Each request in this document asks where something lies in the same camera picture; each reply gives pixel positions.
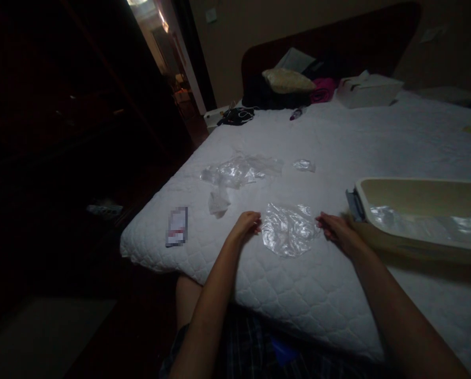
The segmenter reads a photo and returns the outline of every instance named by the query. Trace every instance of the beige plastic tub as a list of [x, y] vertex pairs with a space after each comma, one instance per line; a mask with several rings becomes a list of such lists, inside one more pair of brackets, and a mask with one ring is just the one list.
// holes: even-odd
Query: beige plastic tub
[[[374, 249], [412, 258], [471, 264], [471, 230], [463, 227], [454, 230], [456, 222], [471, 223], [471, 182], [362, 178], [354, 191], [346, 194], [353, 228]], [[397, 222], [382, 222], [371, 211], [382, 206], [397, 213], [395, 220], [403, 217], [406, 225], [412, 223], [409, 225], [415, 229], [395, 227], [400, 225]], [[423, 232], [419, 228], [422, 224], [416, 224], [419, 222], [437, 224], [437, 230], [446, 223], [446, 232], [430, 233], [427, 227]]]

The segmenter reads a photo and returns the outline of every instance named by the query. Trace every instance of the doorway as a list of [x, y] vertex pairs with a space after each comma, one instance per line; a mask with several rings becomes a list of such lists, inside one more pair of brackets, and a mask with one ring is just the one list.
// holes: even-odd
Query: doorway
[[170, 0], [127, 0], [160, 73], [185, 122], [205, 114], [195, 73]]

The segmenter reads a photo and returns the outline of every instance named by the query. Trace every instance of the person's left hand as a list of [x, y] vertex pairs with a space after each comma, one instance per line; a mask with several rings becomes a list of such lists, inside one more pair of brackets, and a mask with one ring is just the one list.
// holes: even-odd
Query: person's left hand
[[248, 232], [258, 234], [262, 231], [259, 227], [261, 222], [260, 212], [243, 212], [236, 221], [230, 234], [237, 238], [243, 238]]

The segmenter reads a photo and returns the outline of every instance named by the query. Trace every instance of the light switch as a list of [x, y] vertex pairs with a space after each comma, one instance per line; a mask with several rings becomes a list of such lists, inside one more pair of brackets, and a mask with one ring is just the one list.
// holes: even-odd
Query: light switch
[[211, 24], [217, 20], [216, 8], [211, 8], [205, 11], [205, 20], [208, 24]]

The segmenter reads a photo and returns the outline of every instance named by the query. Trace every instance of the plaid shorts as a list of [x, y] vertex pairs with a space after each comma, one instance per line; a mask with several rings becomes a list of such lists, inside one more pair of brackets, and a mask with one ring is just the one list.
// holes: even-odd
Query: plaid shorts
[[[188, 325], [185, 325], [176, 335], [171, 353], [160, 369], [160, 379], [169, 375], [187, 330]], [[272, 343], [276, 334], [298, 351], [297, 356], [285, 364], [278, 362]], [[395, 377], [395, 373], [381, 365], [358, 361], [353, 357], [346, 359], [339, 354], [283, 336], [279, 332], [271, 332], [254, 315], [231, 307], [225, 318], [213, 377], [359, 379]]]

